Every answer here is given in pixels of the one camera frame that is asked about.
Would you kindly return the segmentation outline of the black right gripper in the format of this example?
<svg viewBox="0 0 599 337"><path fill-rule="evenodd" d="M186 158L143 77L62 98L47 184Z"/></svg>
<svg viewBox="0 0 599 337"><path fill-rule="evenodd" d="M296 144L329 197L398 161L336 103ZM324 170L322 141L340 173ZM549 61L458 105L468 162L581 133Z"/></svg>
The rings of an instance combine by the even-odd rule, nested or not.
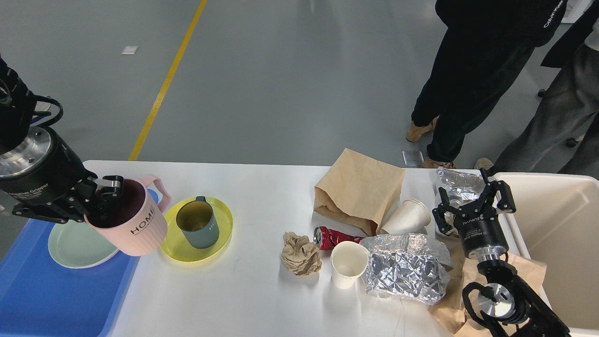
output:
<svg viewBox="0 0 599 337"><path fill-rule="evenodd" d="M515 213L515 200L510 186L505 181L490 181L491 176L487 169L480 168L479 171L485 188L479 198L473 201L473 205L462 205L464 199L456 190L437 187L437 205L442 202L439 189L444 189L450 205L458 209L458 213L455 216L445 211L443 217L449 230L443 234L435 221L434 232L444 237L459 237L464 256L467 258L482 258L485 255L499 258L508 251L509 245L498 222L498 215Z"/></svg>

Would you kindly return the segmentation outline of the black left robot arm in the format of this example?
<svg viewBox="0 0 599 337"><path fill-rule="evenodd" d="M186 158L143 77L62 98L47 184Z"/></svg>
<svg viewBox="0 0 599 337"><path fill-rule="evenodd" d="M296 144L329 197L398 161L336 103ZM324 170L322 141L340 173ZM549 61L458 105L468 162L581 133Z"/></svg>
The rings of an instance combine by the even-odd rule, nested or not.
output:
<svg viewBox="0 0 599 337"><path fill-rule="evenodd" d="M99 178L84 167L51 128L63 116L62 105L35 95L4 60L0 79L0 187L17 201L12 213L54 223L92 220L96 227L111 227L124 178Z"/></svg>

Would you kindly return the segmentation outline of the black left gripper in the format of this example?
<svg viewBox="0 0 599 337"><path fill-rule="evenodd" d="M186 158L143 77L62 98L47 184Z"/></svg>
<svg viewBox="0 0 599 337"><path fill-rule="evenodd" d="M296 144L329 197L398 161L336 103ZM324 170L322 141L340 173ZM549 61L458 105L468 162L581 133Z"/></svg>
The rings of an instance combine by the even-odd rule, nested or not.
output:
<svg viewBox="0 0 599 337"><path fill-rule="evenodd" d="M112 220L124 192L124 177L88 171L55 130L1 129L1 190L17 201L12 214L65 224Z"/></svg>

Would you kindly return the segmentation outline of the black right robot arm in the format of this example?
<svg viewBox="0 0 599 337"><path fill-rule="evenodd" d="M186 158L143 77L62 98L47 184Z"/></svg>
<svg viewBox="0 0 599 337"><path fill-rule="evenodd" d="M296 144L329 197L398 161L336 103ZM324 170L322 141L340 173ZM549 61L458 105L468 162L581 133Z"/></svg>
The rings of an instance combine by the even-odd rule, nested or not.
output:
<svg viewBox="0 0 599 337"><path fill-rule="evenodd" d="M507 335L504 326L516 326L516 337L568 337L570 330L541 297L518 275L514 266L502 260L509 249L498 222L500 213L514 213L511 188L504 181L489 181L490 172L481 169L485 188L479 198L453 207L444 188L440 204L432 210L438 229L449 232L445 213L455 216L453 227L459 235L466 258L478 262L486 285L470 282L462 290L466 310L477 324L494 337Z"/></svg>

